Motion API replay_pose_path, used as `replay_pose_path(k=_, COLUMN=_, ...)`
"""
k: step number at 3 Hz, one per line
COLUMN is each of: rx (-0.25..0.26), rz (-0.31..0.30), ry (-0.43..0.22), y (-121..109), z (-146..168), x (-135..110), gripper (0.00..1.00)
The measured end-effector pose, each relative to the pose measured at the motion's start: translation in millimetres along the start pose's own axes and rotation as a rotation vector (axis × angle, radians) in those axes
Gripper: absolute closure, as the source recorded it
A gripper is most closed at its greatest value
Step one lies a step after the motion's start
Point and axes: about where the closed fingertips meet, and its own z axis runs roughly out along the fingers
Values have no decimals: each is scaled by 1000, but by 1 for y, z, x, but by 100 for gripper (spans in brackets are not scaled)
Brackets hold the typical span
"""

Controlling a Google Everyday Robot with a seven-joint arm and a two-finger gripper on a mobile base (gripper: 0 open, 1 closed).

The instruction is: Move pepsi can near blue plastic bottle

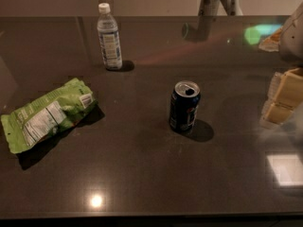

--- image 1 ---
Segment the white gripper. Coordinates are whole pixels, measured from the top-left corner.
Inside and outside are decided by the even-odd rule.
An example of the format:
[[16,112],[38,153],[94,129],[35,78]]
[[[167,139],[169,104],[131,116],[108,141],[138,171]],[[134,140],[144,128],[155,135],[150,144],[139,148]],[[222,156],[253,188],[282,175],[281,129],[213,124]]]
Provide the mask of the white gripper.
[[[284,61],[303,61],[303,2],[283,25],[279,54]],[[261,110],[259,124],[272,129],[283,124],[303,102],[303,68],[275,72]]]

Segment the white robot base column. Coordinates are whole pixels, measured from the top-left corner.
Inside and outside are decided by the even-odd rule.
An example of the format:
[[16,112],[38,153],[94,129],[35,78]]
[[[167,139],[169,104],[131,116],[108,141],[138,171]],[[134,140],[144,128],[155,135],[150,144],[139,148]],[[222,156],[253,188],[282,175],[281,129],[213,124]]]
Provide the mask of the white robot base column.
[[216,16],[219,5],[222,5],[228,16],[242,16],[240,0],[201,0],[199,16]]

